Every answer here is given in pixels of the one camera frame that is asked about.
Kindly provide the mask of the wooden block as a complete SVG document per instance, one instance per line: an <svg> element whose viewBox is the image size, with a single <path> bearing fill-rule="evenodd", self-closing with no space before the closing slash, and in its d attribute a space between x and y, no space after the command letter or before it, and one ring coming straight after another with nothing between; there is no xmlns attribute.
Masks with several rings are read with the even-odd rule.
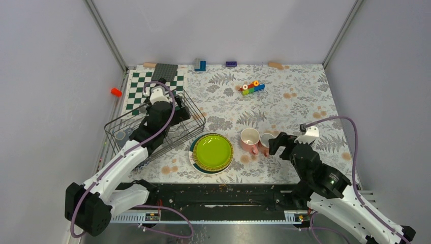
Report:
<svg viewBox="0 0 431 244"><path fill-rule="evenodd" d="M151 69L155 69L155 68L156 68L156 65L157 65L157 64L155 64L155 63L144 63L144 64L143 64L143 67L144 67L144 68L151 68Z"/></svg>
<svg viewBox="0 0 431 244"><path fill-rule="evenodd" d="M268 66L271 67L271 68L278 69L278 70L283 70L284 69L284 66L282 64L276 63L276 62L268 62Z"/></svg>

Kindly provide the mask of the grey and blue brick stack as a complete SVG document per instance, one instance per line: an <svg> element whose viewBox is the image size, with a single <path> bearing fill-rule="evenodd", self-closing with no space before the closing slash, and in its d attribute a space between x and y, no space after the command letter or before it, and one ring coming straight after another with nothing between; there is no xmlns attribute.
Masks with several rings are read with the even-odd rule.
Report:
<svg viewBox="0 0 431 244"><path fill-rule="evenodd" d="M205 72L206 71L206 61L201 60L200 58L196 58L194 62L194 71L195 72Z"/></svg>

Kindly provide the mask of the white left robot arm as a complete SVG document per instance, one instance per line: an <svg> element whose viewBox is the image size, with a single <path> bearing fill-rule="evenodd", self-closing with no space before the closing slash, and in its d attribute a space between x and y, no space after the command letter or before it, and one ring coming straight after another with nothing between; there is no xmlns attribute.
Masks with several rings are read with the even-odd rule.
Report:
<svg viewBox="0 0 431 244"><path fill-rule="evenodd" d="M179 96L175 101L153 102L119 153L101 171L82 184L71 183L65 192L65 218L70 221L73 238L84 234L97 236L110 220L138 205L156 206L158 196L146 181L133 183L116 192L121 179L160 147L171 126L190 119L188 107Z"/></svg>

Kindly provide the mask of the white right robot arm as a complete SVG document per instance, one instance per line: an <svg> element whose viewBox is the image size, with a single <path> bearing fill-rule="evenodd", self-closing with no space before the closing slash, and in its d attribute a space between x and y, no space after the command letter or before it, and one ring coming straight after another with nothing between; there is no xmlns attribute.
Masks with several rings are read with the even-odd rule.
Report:
<svg viewBox="0 0 431 244"><path fill-rule="evenodd" d="M280 158L290 161L300 181L291 201L298 209L316 210L331 219L360 243L410 243L416 232L385 217L378 209L356 194L351 181L336 168L324 164L309 143L280 133L269 140L269 154L284 150Z"/></svg>

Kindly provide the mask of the green white checkered board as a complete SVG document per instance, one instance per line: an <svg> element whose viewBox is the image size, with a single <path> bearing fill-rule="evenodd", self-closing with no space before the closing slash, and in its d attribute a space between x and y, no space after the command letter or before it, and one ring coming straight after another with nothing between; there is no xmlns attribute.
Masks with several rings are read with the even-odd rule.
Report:
<svg viewBox="0 0 431 244"><path fill-rule="evenodd" d="M151 82L153 73L154 69L149 68L129 71L124 100L121 107L121 115L127 114L129 112L129 116L139 114L139 111L135 110L133 112L133 110L138 108L148 97L148 94L143 91L143 88L145 84ZM165 85L169 87L174 95L177 95L183 92L183 90L186 88L187 78L188 74L186 69L178 68L173 80L167 80Z"/></svg>

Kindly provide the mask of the blue white patterned bowl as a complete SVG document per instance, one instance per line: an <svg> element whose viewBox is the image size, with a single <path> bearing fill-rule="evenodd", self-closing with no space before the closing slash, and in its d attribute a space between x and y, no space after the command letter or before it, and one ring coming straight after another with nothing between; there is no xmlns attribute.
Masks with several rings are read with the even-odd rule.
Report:
<svg viewBox="0 0 431 244"><path fill-rule="evenodd" d="M135 167L135 169L136 169L136 170L140 170L140 169L142 169L143 167L147 166L148 164L149 164L149 159L145 159L144 161L140 162L140 163Z"/></svg>

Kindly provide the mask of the wooden block right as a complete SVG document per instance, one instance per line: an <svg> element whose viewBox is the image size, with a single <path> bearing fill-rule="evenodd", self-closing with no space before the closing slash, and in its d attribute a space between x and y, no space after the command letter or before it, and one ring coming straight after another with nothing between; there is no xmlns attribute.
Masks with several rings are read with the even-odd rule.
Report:
<svg viewBox="0 0 431 244"><path fill-rule="evenodd" d="M276 63L276 62L268 62L268 66L271 67L271 68L278 69L278 70L283 70L284 69L284 66L282 64Z"/></svg>

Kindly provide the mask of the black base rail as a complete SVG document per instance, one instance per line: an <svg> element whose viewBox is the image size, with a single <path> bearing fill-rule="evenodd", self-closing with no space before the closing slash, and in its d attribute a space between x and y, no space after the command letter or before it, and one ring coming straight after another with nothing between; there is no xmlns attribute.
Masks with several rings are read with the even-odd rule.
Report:
<svg viewBox="0 0 431 244"><path fill-rule="evenodd" d="M161 204L190 221L282 220L285 211L307 212L296 185L158 184L147 205Z"/></svg>

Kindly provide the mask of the purple toy brick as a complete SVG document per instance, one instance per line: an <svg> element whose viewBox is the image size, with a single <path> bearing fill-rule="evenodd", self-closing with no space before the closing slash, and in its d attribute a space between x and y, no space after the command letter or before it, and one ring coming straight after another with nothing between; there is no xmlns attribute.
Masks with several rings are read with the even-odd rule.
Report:
<svg viewBox="0 0 431 244"><path fill-rule="evenodd" d="M225 66L226 67L237 67L237 62L236 61L228 61L228 62L225 62Z"/></svg>

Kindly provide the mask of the colourful toy brick car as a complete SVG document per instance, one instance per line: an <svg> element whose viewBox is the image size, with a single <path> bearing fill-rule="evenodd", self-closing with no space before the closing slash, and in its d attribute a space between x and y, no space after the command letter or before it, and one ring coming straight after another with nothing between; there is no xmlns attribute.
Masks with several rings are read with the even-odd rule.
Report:
<svg viewBox="0 0 431 244"><path fill-rule="evenodd" d="M238 91L244 96L254 92L258 92L263 89L265 89L265 84L261 83L258 80L255 80L250 84L244 84L238 89Z"/></svg>

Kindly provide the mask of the grey blue cup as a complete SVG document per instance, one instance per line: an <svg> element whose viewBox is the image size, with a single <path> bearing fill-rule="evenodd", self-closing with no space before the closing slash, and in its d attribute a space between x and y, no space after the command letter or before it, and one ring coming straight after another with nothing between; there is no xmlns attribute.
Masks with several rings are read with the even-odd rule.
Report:
<svg viewBox="0 0 431 244"><path fill-rule="evenodd" d="M121 129L114 133L114 138L116 141L127 141L129 140L132 132L132 128Z"/></svg>

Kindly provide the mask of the grey studded baseplate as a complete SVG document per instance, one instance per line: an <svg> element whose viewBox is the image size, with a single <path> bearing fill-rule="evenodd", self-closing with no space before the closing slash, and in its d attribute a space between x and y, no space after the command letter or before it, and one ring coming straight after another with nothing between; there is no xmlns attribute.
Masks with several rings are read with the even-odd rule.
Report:
<svg viewBox="0 0 431 244"><path fill-rule="evenodd" d="M156 64L155 70L151 77L152 81L159 81L163 78L165 81L173 81L177 73L178 65Z"/></svg>

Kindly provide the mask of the wooden block left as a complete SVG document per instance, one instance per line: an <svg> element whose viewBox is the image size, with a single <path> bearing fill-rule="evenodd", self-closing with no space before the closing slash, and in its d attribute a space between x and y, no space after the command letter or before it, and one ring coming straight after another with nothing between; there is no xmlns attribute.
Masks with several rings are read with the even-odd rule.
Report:
<svg viewBox="0 0 431 244"><path fill-rule="evenodd" d="M144 63L144 64L143 64L143 67L144 67L144 68L151 68L151 69L155 69L155 68L156 68L156 65L157 65L157 64L155 64L155 63Z"/></svg>

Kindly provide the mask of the red small block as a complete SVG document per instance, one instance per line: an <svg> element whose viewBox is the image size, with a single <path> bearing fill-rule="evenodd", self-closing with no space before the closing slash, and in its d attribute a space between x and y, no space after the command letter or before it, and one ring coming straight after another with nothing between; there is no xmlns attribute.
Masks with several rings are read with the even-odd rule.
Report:
<svg viewBox="0 0 431 244"><path fill-rule="evenodd" d="M121 97L122 96L122 91L118 90L117 88L112 88L110 90L110 93L116 97Z"/></svg>

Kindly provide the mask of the pink dotted mug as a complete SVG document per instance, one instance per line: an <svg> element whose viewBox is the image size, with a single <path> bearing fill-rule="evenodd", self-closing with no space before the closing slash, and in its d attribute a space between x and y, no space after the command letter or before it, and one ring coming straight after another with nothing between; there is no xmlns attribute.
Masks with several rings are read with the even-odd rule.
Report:
<svg viewBox="0 0 431 244"><path fill-rule="evenodd" d="M269 156L269 140L274 139L271 133L264 133L260 136L260 141L258 143L258 148L265 157Z"/></svg>

